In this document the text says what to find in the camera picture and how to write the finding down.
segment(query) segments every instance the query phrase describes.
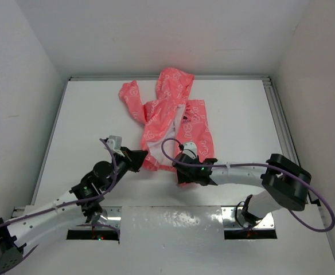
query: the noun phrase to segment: crumpled fabric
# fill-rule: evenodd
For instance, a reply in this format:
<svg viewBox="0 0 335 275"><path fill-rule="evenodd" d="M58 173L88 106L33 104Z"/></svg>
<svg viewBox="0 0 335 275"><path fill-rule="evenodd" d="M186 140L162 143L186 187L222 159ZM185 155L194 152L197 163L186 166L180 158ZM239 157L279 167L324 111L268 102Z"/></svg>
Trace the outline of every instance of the crumpled fabric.
<svg viewBox="0 0 335 275"><path fill-rule="evenodd" d="M205 102L188 99L193 80L193 74L175 68L164 69L156 84L157 99L144 105L137 82L123 84L119 98L127 105L131 116L145 125L141 147L149 152L143 163L148 170L175 171L171 160L161 151L161 143L166 138L176 138L181 143L193 141L200 161L214 158ZM173 157L180 152L173 141L165 143L164 149Z"/></svg>

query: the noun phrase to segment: red cloth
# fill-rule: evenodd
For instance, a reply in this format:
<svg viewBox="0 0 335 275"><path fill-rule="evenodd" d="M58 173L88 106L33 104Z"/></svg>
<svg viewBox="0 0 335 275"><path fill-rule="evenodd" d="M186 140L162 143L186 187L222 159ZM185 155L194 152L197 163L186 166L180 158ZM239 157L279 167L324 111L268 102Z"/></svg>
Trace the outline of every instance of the red cloth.
<svg viewBox="0 0 335 275"><path fill-rule="evenodd" d="M133 118L145 125L141 147L149 152L143 163L147 169L174 171L172 162L161 151L161 143L166 138L176 138L181 143L193 141L201 161L214 157L205 102L188 99L193 80L193 74L174 68L164 69L156 84L157 99L145 105L141 103L135 80L123 84L119 98L126 103ZM179 153L177 144L167 142L165 146L170 156Z"/></svg>

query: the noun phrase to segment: wall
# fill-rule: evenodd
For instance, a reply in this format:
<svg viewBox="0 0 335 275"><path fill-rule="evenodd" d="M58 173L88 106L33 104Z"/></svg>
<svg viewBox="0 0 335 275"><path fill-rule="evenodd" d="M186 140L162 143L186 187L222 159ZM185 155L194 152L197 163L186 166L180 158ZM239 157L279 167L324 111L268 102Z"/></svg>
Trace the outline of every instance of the wall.
<svg viewBox="0 0 335 275"><path fill-rule="evenodd" d="M335 211L335 1L312 1L275 80L301 165Z"/></svg>
<svg viewBox="0 0 335 275"><path fill-rule="evenodd" d="M17 0L62 77L268 74L309 0Z"/></svg>
<svg viewBox="0 0 335 275"><path fill-rule="evenodd" d="M64 84L14 0L0 1L0 217L30 203Z"/></svg>

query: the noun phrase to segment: purple cable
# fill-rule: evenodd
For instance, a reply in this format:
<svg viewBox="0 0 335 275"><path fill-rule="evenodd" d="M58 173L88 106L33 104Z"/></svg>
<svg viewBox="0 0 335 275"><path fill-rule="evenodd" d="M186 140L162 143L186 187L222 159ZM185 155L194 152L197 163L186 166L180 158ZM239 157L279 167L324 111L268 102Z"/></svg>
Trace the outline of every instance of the purple cable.
<svg viewBox="0 0 335 275"><path fill-rule="evenodd" d="M107 228L110 228L110 229L113 229L117 234L118 234L118 240L120 240L120 230L111 226L111 225L104 225L102 223L95 223L95 224L84 224L84 225L78 225L78 226L81 226L81 227L107 227Z"/></svg>
<svg viewBox="0 0 335 275"><path fill-rule="evenodd" d="M103 139L100 139L100 141L105 145L106 149L108 150L109 154L111 155L111 161L112 161L113 167L114 167L114 174L116 174L116 172L118 171L118 166L116 165L116 160L115 160L115 157L113 155L113 151L110 149L109 145ZM71 202L64 202L64 203L61 203L60 205L56 205L55 207L51 207L51 208L48 208L48 209L30 214L30 215L24 215L24 216L19 217L17 219L13 219L11 221L6 221L6 222L0 224L0 228L2 228L4 226L9 226L12 223L21 222L25 219L33 218L33 217L36 217L36 216L40 216L40 215L49 213L51 211L55 211L56 209L62 208L64 206L74 205L75 203L85 203L85 202L94 201L96 199L104 197L107 193L109 193L114 188L115 185L116 185L116 176L113 177L110 187L105 192L103 192L102 194L100 194L98 196L94 196L92 198L87 198L87 199L78 199L78 200L71 201Z"/></svg>
<svg viewBox="0 0 335 275"><path fill-rule="evenodd" d="M179 162L175 159L173 159L172 157L170 157L164 150L163 145L165 144L165 142L169 141L169 140L174 140L175 142L177 142L179 144L179 146L181 146L182 144L179 142L179 140L174 139L172 137L165 139L162 143L161 143L161 151L162 153L172 162L178 163L180 165L184 165L184 166L188 166L188 167L210 167L210 168L214 168L214 167L221 167L221 168L226 168L227 166L225 164L217 164L217 165L208 165L208 164L187 164L184 162ZM331 231L334 226L335 226L335 214L331 208L331 206L328 204L328 202L326 201L326 199L311 185L307 184L304 180L302 180L301 178L293 175L290 172L287 172L284 169L278 168L276 166L273 165L269 165L269 164L265 164L265 163L235 163L235 164L230 164L230 167L247 167L247 166L259 166L259 167L265 167L265 168L269 168L269 169L273 169L273 170L277 170L278 172L281 172L283 175L289 176L290 178L296 180L297 182L301 183L301 185L303 185L304 187L306 187L307 189L309 189L311 192L314 193L314 195L316 195L319 200L324 204L324 206L327 208L329 215L332 219L330 225L327 228L324 229L318 229L318 228L314 228L308 224L306 224L304 221L302 221L298 216L296 216L294 214L293 211L289 210L290 214L298 221L300 222L302 225L304 225L306 228L315 231L315 232L328 232Z"/></svg>
<svg viewBox="0 0 335 275"><path fill-rule="evenodd" d="M22 259L21 259L16 265L14 265L12 268L10 268L10 269L8 269L8 270L6 270L6 271L2 271L2 272L0 272L0 275L3 275L3 274L5 274L6 272L8 272L8 271L14 269L16 266L18 266L20 263L22 263L24 260L26 260L26 258L27 258L28 256L30 256L31 253L34 252L35 248L37 248L37 246L34 246L33 248L31 248L31 250L28 252L28 254L26 254L26 255L24 256L24 258L22 258Z"/></svg>

